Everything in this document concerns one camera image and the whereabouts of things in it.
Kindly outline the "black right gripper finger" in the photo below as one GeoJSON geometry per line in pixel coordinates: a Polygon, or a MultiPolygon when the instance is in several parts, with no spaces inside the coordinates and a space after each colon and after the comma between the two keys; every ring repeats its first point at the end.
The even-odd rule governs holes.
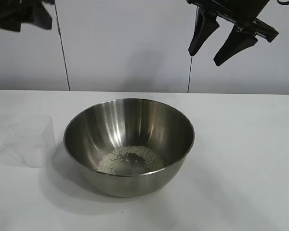
{"type": "Polygon", "coordinates": [[[203,43],[218,28],[217,14],[203,8],[198,8],[194,34],[188,48],[190,56],[195,56],[203,43]]]}
{"type": "Polygon", "coordinates": [[[213,60],[217,66],[221,66],[237,53],[254,46],[256,43],[256,34],[253,31],[234,25],[228,38],[213,60]]]}

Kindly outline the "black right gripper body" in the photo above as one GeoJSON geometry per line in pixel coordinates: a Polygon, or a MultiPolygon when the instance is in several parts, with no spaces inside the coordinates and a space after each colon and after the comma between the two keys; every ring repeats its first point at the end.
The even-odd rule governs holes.
{"type": "Polygon", "coordinates": [[[269,0],[189,0],[187,3],[234,23],[242,31],[249,31],[272,42],[278,31],[257,18],[268,2],[269,0]]]}

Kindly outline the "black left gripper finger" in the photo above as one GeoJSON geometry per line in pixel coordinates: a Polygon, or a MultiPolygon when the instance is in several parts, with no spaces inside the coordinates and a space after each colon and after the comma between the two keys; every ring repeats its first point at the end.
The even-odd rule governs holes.
{"type": "Polygon", "coordinates": [[[21,17],[21,13],[0,13],[0,29],[12,32],[20,32],[21,17]]]}
{"type": "Polygon", "coordinates": [[[20,6],[14,7],[9,13],[21,13],[21,25],[31,24],[41,29],[52,29],[52,17],[44,7],[44,3],[53,4],[52,0],[22,0],[20,6]]]}

